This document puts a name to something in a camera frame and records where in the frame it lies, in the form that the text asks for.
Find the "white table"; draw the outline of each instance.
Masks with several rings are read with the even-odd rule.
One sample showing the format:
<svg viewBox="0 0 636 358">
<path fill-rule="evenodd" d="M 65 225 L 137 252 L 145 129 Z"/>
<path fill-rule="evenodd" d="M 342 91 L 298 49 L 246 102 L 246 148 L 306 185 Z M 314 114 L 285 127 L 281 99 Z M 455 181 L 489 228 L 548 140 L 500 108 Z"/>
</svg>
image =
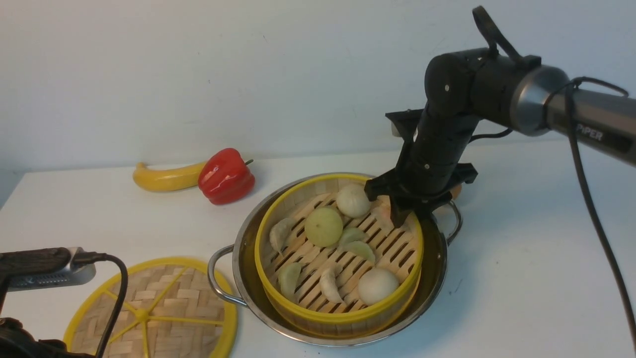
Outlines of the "white table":
<svg viewBox="0 0 636 358">
<path fill-rule="evenodd" d="M 583 150 L 592 194 L 636 299 L 636 169 Z M 132 168 L 26 174 L 0 211 L 0 252 L 81 245 L 128 265 L 170 255 L 207 260 L 234 243 L 266 195 L 307 175 L 378 175 L 398 153 L 256 161 L 255 191 L 228 206 L 193 188 L 145 192 Z M 403 332 L 355 350 L 291 341 L 239 308 L 234 357 L 633 357 L 612 277 L 584 207 L 564 141 L 494 144 L 466 151 L 480 172 L 459 199 L 464 228 L 449 249 L 442 293 Z M 232 280 L 229 257 L 219 269 Z M 3 316 L 36 338 L 62 338 L 84 299 L 116 273 L 99 264 L 90 283 L 9 294 Z M 45 314 L 33 308 L 51 307 Z"/>
</svg>

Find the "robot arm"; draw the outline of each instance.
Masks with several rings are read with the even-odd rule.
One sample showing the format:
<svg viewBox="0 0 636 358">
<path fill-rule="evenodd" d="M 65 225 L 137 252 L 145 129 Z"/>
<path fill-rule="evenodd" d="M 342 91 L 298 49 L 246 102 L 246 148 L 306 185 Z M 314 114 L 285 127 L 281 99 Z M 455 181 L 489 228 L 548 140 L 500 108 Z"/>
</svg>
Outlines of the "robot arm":
<svg viewBox="0 0 636 358">
<path fill-rule="evenodd" d="M 481 119 L 527 136 L 550 130 L 567 135 L 570 78 L 542 65 L 540 57 L 519 55 L 481 6 L 473 17 L 489 47 L 433 58 L 424 78 L 425 108 L 387 114 L 404 144 L 396 167 L 369 180 L 365 191 L 370 199 L 390 197 L 396 227 L 412 211 L 428 214 L 448 203 L 450 189 L 475 180 L 472 164 L 459 164 L 459 159 Z M 508 56 L 500 55 L 497 45 Z M 617 90 L 625 96 L 573 93 L 578 140 L 636 164 L 636 100 Z"/>
</svg>

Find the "stainless steel pot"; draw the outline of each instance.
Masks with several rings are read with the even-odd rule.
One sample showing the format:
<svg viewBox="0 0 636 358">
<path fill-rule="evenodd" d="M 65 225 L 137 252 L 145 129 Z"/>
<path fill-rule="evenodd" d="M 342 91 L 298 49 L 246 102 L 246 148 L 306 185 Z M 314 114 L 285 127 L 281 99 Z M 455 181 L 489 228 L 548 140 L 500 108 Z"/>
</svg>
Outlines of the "stainless steel pot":
<svg viewBox="0 0 636 358">
<path fill-rule="evenodd" d="M 417 320 L 432 304 L 439 294 L 444 277 L 446 275 L 447 246 L 456 237 L 462 227 L 462 216 L 453 202 L 449 205 L 453 210 L 457 223 L 452 233 L 445 238 L 438 229 L 436 220 L 430 218 L 420 218 L 422 231 L 424 233 L 424 260 L 422 263 L 422 274 L 420 283 L 413 300 L 406 311 L 389 327 L 370 336 L 351 338 L 346 340 L 331 340 L 311 336 L 298 332 L 292 325 L 284 320 L 274 309 L 265 295 L 265 290 L 256 274 L 254 263 L 254 242 L 256 232 L 265 212 L 270 205 L 287 189 L 315 176 L 302 178 L 293 183 L 280 188 L 273 194 L 266 197 L 249 214 L 243 226 L 238 232 L 234 245 L 218 250 L 208 263 L 208 280 L 219 298 L 224 301 L 238 304 L 249 308 L 263 323 L 282 335 L 296 341 L 319 345 L 323 347 L 351 347 L 365 345 L 380 341 L 388 336 L 400 332 Z M 232 272 L 234 281 L 238 288 L 239 296 L 234 296 L 221 289 L 214 278 L 214 267 L 224 255 L 232 253 Z"/>
</svg>

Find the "cord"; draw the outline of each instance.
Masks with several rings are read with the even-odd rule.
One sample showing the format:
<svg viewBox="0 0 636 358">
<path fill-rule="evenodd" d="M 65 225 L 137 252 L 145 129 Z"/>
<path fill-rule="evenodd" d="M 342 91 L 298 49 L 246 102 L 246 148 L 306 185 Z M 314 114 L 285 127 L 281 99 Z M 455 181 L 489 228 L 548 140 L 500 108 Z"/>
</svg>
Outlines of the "cord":
<svg viewBox="0 0 636 358">
<path fill-rule="evenodd" d="M 106 324 L 106 328 L 104 329 L 104 334 L 102 335 L 102 338 L 99 340 L 99 344 L 97 345 L 95 358 L 102 358 L 104 356 L 106 345 L 108 344 L 108 339 L 113 332 L 115 322 L 117 321 L 117 317 L 119 316 L 121 307 L 123 306 L 123 301 L 126 298 L 126 290 L 128 289 L 128 269 L 126 268 L 126 265 L 123 263 L 122 260 L 113 255 L 98 254 L 97 252 L 80 252 L 75 255 L 73 264 L 84 266 L 99 261 L 110 261 L 115 263 L 117 267 L 119 267 L 121 271 L 121 284 L 119 294 L 117 295 L 117 300 L 115 301 L 115 306 L 113 307 L 113 312 L 111 313 L 111 317 L 108 319 L 108 323 Z"/>
<path fill-rule="evenodd" d="M 621 295 L 621 300 L 623 302 L 623 308 L 625 309 L 627 324 L 630 328 L 632 343 L 634 345 L 634 351 L 636 352 L 636 319 L 634 318 L 632 303 L 630 301 L 630 296 L 627 292 L 627 287 L 625 286 L 625 281 L 623 280 L 623 275 L 621 274 L 621 270 L 618 267 L 618 262 L 616 261 L 614 252 L 612 251 L 612 247 L 609 244 L 609 240 L 607 239 L 607 236 L 605 235 L 605 231 L 603 230 L 603 225 L 601 224 L 600 219 L 598 217 L 596 207 L 594 207 L 594 202 L 592 201 L 592 196 L 590 194 L 590 187 L 588 186 L 588 181 L 585 177 L 585 172 L 583 171 L 583 162 L 581 160 L 581 152 L 579 151 L 579 145 L 576 139 L 576 132 L 574 130 L 574 128 L 576 127 L 576 123 L 574 121 L 574 116 L 573 116 L 574 99 L 572 97 L 574 95 L 574 90 L 578 89 L 583 82 L 596 83 L 604 87 L 618 90 L 618 92 L 621 92 L 625 96 L 627 95 L 627 92 L 615 85 L 611 85 L 610 83 L 604 82 L 602 80 L 596 80 L 594 78 L 588 78 L 588 77 L 575 78 L 564 86 L 565 87 L 565 116 L 568 120 L 567 121 L 568 123 L 567 137 L 570 141 L 570 147 L 572 149 L 572 156 L 574 158 L 574 167 L 576 168 L 576 175 L 579 179 L 581 192 L 583 193 L 583 199 L 585 200 L 585 205 L 587 206 L 588 212 L 590 213 L 590 218 L 592 220 L 592 223 L 594 224 L 594 228 L 596 229 L 598 239 L 600 240 L 600 243 L 603 246 L 603 251 L 605 252 L 605 256 L 607 257 L 607 260 L 609 261 L 609 266 L 612 269 L 612 273 L 614 274 L 614 279 L 616 280 L 616 285 L 618 286 L 618 291 Z"/>
<path fill-rule="evenodd" d="M 481 140 L 484 138 L 503 138 L 507 135 L 509 135 L 510 133 L 512 133 L 513 130 L 508 128 L 503 132 L 499 132 L 499 133 L 493 133 L 493 134 L 477 134 L 476 136 L 472 136 L 471 140 L 468 141 L 468 143 L 472 143 L 476 140 Z"/>
</svg>

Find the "pot handle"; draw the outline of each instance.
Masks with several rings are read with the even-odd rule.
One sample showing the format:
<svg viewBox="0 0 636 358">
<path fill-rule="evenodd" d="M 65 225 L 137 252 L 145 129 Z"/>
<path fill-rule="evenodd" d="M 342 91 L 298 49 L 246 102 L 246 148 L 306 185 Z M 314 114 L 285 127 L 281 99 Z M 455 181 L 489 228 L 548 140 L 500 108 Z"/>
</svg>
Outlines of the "pot handle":
<svg viewBox="0 0 636 358">
<path fill-rule="evenodd" d="M 447 205 L 450 206 L 450 208 L 453 210 L 455 214 L 455 219 L 456 219 L 455 228 L 453 228 L 453 231 L 446 238 L 446 242 L 448 243 L 448 245 L 450 245 L 455 239 L 455 237 L 457 237 L 457 234 L 459 234 L 459 231 L 462 229 L 462 225 L 464 224 L 464 218 L 462 217 L 462 213 L 461 211 L 459 211 L 459 208 L 457 207 L 457 205 L 455 205 L 455 201 L 451 200 L 448 202 Z"/>
<path fill-rule="evenodd" d="M 207 263 L 207 280 L 210 282 L 210 286 L 214 289 L 214 293 L 219 296 L 223 301 L 240 304 L 241 306 L 247 307 L 247 303 L 241 298 L 237 296 L 233 296 L 227 292 L 225 292 L 219 283 L 216 281 L 214 277 L 214 267 L 216 266 L 216 262 L 221 258 L 221 256 L 225 256 L 227 254 L 231 254 L 234 251 L 234 245 L 226 246 L 210 257 L 210 261 Z"/>
</svg>

